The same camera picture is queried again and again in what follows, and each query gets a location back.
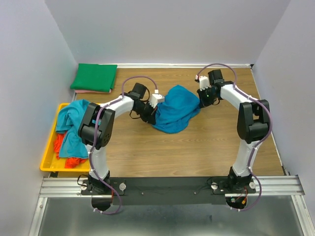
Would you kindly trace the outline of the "blue t shirt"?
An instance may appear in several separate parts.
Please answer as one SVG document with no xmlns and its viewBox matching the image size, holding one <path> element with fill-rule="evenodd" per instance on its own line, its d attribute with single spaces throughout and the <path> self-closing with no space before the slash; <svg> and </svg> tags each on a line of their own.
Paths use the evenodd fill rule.
<svg viewBox="0 0 315 236">
<path fill-rule="evenodd" d="M 187 128 L 189 121 L 200 112 L 199 98 L 181 85 L 171 88 L 156 111 L 153 128 L 176 134 Z"/>
</svg>

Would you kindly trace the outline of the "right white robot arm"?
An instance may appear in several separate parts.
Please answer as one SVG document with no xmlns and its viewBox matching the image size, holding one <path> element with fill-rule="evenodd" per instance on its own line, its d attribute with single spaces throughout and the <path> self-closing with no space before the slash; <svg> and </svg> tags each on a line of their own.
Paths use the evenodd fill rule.
<svg viewBox="0 0 315 236">
<path fill-rule="evenodd" d="M 237 133 L 240 146 L 236 161 L 230 168 L 223 187 L 236 193 L 250 185 L 252 166 L 262 142 L 271 133 L 269 102 L 251 97 L 234 82 L 225 81 L 219 69 L 207 76 L 195 76 L 199 83 L 199 106 L 205 108 L 225 100 L 238 110 Z"/>
</svg>

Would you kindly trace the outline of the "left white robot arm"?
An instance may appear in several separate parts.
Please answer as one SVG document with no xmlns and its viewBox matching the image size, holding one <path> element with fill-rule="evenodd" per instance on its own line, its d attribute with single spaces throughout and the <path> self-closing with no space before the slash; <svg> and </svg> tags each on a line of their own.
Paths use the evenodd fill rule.
<svg viewBox="0 0 315 236">
<path fill-rule="evenodd" d="M 78 183 L 83 195 L 112 192 L 109 188 L 110 171 L 107 165 L 106 146 L 111 139 L 117 117 L 135 112 L 145 123 L 153 125 L 156 123 L 158 104 L 163 102 L 165 97 L 156 89 L 144 100 L 146 92 L 148 92 L 146 86 L 136 83 L 131 91 L 122 92 L 118 98 L 110 102 L 88 105 L 78 129 L 78 136 L 85 145 L 90 164 L 87 179 Z"/>
</svg>

